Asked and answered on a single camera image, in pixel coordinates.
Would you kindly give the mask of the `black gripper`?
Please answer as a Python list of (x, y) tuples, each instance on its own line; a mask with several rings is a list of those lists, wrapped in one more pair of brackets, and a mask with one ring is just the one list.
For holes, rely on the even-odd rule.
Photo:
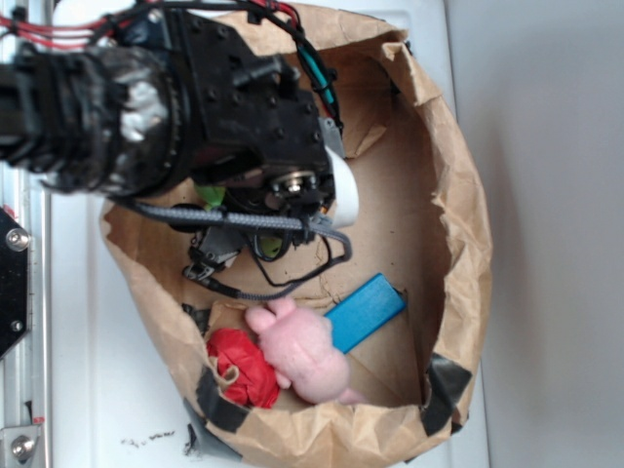
[(167, 12), (167, 23), (199, 111), (193, 180), (225, 188), (233, 211), (299, 217), (325, 212), (334, 201), (332, 225), (353, 225), (360, 209), (356, 179), (325, 146), (299, 70), (279, 54), (255, 54), (224, 23), (178, 9)]

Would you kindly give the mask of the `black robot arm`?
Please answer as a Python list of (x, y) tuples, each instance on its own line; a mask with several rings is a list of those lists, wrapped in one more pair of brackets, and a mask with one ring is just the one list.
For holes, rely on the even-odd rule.
[(226, 188), (238, 212), (353, 224), (334, 72), (293, 6), (228, 9), (286, 32), (297, 64), (254, 52), (201, 1), (139, 1), (78, 26), (2, 19), (21, 40), (1, 67), (2, 160), (60, 193), (135, 199), (191, 178)]

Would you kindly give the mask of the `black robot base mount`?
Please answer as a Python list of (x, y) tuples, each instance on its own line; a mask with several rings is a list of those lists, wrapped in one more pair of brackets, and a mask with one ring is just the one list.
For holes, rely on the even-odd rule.
[(1, 359), (31, 328), (29, 233), (1, 208)]

